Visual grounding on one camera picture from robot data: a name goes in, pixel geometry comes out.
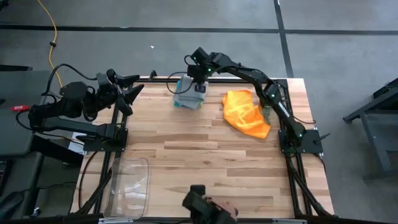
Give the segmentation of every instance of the wooden table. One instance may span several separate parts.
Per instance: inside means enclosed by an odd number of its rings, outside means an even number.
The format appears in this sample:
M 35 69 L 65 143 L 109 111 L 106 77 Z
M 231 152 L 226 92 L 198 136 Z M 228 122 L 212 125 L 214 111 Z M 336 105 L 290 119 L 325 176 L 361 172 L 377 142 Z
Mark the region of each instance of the wooden table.
M 291 78 L 287 82 L 294 115 L 312 121 L 304 80 Z M 134 114 L 127 121 L 129 139 L 122 154 L 125 159 L 144 157 L 149 161 L 149 203 L 144 216 L 189 217 L 189 211 L 181 206 L 182 200 L 191 184 L 204 184 L 208 195 L 234 203 L 241 218 L 294 217 L 276 114 L 271 113 L 272 127 L 265 140 L 240 133 L 223 119 L 224 94 L 242 89 L 251 90 L 258 103 L 250 84 L 211 83 L 203 108 L 190 110 L 174 107 L 164 83 L 145 83 L 132 106 Z M 110 123 L 112 112 L 102 111 L 95 124 Z M 88 166 L 83 203 L 98 185 L 103 157 L 104 153 L 99 152 Z M 333 213 L 322 163 L 311 154 L 302 157 L 309 189 Z M 72 212 L 77 210 L 77 192 Z M 301 190 L 298 197 L 304 212 Z

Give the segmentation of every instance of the wire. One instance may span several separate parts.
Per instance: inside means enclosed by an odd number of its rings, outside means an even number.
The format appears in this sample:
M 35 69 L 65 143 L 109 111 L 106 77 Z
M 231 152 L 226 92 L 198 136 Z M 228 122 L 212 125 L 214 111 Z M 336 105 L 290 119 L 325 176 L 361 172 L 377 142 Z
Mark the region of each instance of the wire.
M 321 157 L 321 156 L 319 156 L 319 155 L 318 155 L 318 154 L 316 154 L 316 153 L 314 153 L 314 156 L 318 157 L 318 158 L 319 158 L 319 160 L 321 160 L 321 162 L 322 162 L 322 165 L 323 165 L 323 170 L 325 170 L 325 172 L 326 172 L 325 161 L 323 161 L 322 157 Z
M 78 205 L 79 205 L 79 209 L 81 209 L 81 188 L 83 186 L 83 178 L 86 174 L 86 170 L 88 167 L 88 164 L 90 164 L 91 160 L 93 160 L 94 156 L 97 154 L 98 151 L 95 151 L 90 158 L 88 158 L 87 163 L 85 165 L 85 168 L 83 169 L 83 172 L 81 173 L 81 177 L 80 177 L 80 183 L 79 183 L 79 191 L 78 191 Z
M 68 64 L 66 64 L 66 63 L 62 63 L 62 64 L 60 64 L 60 65 L 57 65 L 57 66 L 52 70 L 52 72 L 51 72 L 51 74 L 50 74 L 50 77 L 49 77 L 49 80 L 47 81 L 47 87 L 46 87 L 44 93 L 42 93 L 42 95 L 45 95 L 45 94 L 47 94 L 47 93 L 50 91 L 51 81 L 52 81 L 54 75 L 56 74 L 57 70 L 58 70 L 60 67 L 62 67 L 62 66 L 66 66 L 66 67 L 72 69 L 72 70 L 75 71 L 77 74 L 79 74 L 81 77 L 83 77 L 83 78 L 85 78 L 85 79 L 87 79 L 87 80 L 91 80 L 91 81 L 97 80 L 96 77 L 95 77 L 95 78 L 89 78 L 89 77 L 85 76 L 84 74 L 82 74 L 81 72 L 79 72 L 77 69 L 73 68 L 71 65 L 68 65 Z
M 83 117 L 86 119 L 86 121 L 94 121 L 97 118 L 97 116 L 98 116 L 98 110 L 97 110 L 98 106 L 97 106 L 97 104 L 95 104 L 95 108 L 96 108 L 95 111 L 97 111 L 97 112 L 95 113 L 95 115 L 91 119 L 88 117 L 88 114 L 86 112 L 85 104 L 83 102 L 81 102 L 81 105 L 83 107 L 83 109 L 82 109 Z
M 306 122 L 306 121 L 302 121 L 302 120 L 296 118 L 295 116 L 293 116 L 293 117 L 294 117 L 294 119 L 296 119 L 297 121 L 300 121 L 301 123 L 304 123 L 304 124 L 316 124 L 316 123 L 317 123 L 317 121 L 315 121 L 314 119 L 312 119 L 312 122 Z
M 52 90 L 49 91 L 49 93 L 51 93 L 51 95 L 57 97 L 58 99 L 61 98 L 61 96 L 58 96 L 56 93 L 54 93 Z
M 91 88 L 93 90 L 93 92 L 91 93 L 92 95 L 95 95 L 95 88 L 92 86 L 87 86 L 87 88 Z
M 51 98 L 54 100 L 54 102 L 53 102 L 53 103 L 56 103 L 56 102 L 57 102 L 57 99 L 56 99 L 56 97 L 55 97 L 55 96 L 53 96 L 53 95 L 51 95 L 51 94 L 44 94 L 44 95 L 42 95 L 42 96 L 49 96 L 49 97 L 51 97 Z
M 54 65 L 52 64 L 52 52 L 54 50 L 54 47 L 56 46 L 57 43 L 57 36 L 58 36 L 58 31 L 57 31 L 57 26 L 55 25 L 54 20 L 52 19 L 51 14 L 49 13 L 49 11 L 46 9 L 46 7 L 42 4 L 42 2 L 40 2 L 40 0 L 37 0 L 37 2 L 42 6 L 42 8 L 44 9 L 44 11 L 47 13 L 47 15 L 49 15 L 49 18 L 51 20 L 52 25 L 54 26 L 54 31 L 55 31 L 55 35 L 54 35 L 54 39 L 53 41 L 50 43 L 51 48 L 50 48 L 50 53 L 49 53 L 49 62 L 51 65 L 51 68 L 54 69 Z M 58 72 L 55 72 L 57 74 L 57 78 L 58 78 L 58 82 L 60 84 L 60 87 L 62 88 L 62 81 L 61 81 L 61 77 L 58 74 Z
M 62 183 L 62 184 L 52 184 L 52 185 L 45 186 L 45 187 L 31 187 L 31 188 L 24 189 L 24 190 L 20 190 L 20 191 L 10 192 L 8 195 L 10 195 L 10 194 L 12 194 L 12 193 L 21 194 L 22 200 L 24 200 L 24 195 L 23 195 L 22 193 L 24 193 L 24 192 L 27 191 L 27 190 L 32 190 L 32 189 L 40 189 L 40 190 L 43 190 L 43 189 L 49 189 L 49 188 L 51 188 L 51 187 L 63 186 L 63 185 L 65 185 L 65 184 L 76 184 L 76 182 L 68 181 L 68 182 L 64 182 L 64 183 Z
M 190 64 L 187 62 L 187 58 L 189 58 L 189 57 L 191 57 L 191 55 L 186 55 L 186 56 L 184 57 L 184 62 L 185 62 L 187 65 L 190 65 Z
M 27 130 L 29 130 L 29 131 L 33 131 L 31 128 L 28 128 L 27 126 L 25 126 L 24 124 L 22 124 L 22 123 L 19 121 L 19 115 L 21 115 L 22 113 L 25 113 L 25 112 L 27 112 L 27 111 L 20 111 L 20 112 L 18 112 L 17 115 L 15 115 L 15 120 L 17 121 L 17 123 L 18 123 L 21 127 L 25 128 L 25 129 L 27 129 Z
M 171 75 L 169 75 L 169 77 L 167 77 L 167 79 L 169 80 L 170 77 L 172 77 L 173 75 L 176 75 L 176 74 L 187 74 L 187 73 L 186 73 L 186 72 L 174 72 L 174 73 L 172 73 Z M 167 89 L 169 90 L 169 92 L 171 92 L 171 93 L 173 93 L 173 94 L 182 94 L 182 93 L 186 93 L 189 89 L 191 89 L 192 84 L 193 84 L 193 82 L 191 82 L 191 84 L 189 85 L 189 87 L 188 87 L 186 90 L 181 91 L 181 92 L 172 91 L 172 90 L 170 89 L 170 87 L 169 87 L 169 83 L 168 83 L 168 82 L 166 82 L 166 87 L 167 87 Z

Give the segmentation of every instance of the yellow cable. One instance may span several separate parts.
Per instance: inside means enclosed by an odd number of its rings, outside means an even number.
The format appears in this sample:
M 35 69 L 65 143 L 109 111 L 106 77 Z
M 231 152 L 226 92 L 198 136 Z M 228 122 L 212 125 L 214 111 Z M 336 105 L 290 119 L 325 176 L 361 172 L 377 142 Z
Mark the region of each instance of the yellow cable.
M 57 26 L 55 25 L 55 22 L 52 19 L 52 16 L 50 15 L 49 11 L 45 8 L 45 6 L 42 4 L 42 2 L 40 2 L 40 0 L 37 0 L 37 2 L 42 6 L 44 11 L 47 13 L 47 15 L 49 15 L 49 18 L 51 19 L 52 25 L 54 26 L 54 30 L 55 30 L 54 40 L 52 42 L 56 43 L 56 41 L 57 41 L 57 33 L 58 33 L 57 32 Z M 52 69 L 54 69 L 54 65 L 52 64 L 52 52 L 53 52 L 53 49 L 54 49 L 54 46 L 51 46 L 50 53 L 49 53 L 49 62 L 50 62 L 50 65 L 51 65 Z M 59 84 L 60 84 L 60 86 L 62 88 L 61 77 L 58 74 L 58 72 L 55 72 L 55 74 L 57 75 L 58 82 L 59 82 Z

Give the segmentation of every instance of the grey cloth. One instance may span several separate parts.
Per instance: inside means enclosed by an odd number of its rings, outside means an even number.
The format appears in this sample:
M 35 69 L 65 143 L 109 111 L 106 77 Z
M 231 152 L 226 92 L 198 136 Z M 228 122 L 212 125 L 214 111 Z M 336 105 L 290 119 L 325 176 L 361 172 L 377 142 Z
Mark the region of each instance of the grey cloth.
M 187 75 L 183 75 L 180 79 L 180 83 L 177 87 L 176 92 L 185 91 L 190 87 L 192 83 L 192 78 L 188 77 Z M 196 83 L 193 83 L 192 86 L 188 91 L 181 94 L 174 94 L 174 102 L 178 103 L 179 105 L 186 106 L 187 108 L 191 109 L 198 109 L 203 101 L 205 100 L 206 93 L 199 93 L 195 91 Z M 205 82 L 205 88 L 208 88 L 209 83 Z

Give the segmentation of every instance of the red object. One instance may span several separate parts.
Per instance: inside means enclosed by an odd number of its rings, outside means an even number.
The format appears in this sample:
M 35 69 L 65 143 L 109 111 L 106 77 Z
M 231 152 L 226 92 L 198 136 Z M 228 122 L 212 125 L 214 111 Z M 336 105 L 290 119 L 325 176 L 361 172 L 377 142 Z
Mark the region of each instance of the red object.
M 24 112 L 24 111 L 29 111 L 29 106 L 27 105 L 19 105 L 19 106 L 13 106 L 11 108 L 12 111 L 15 112 Z

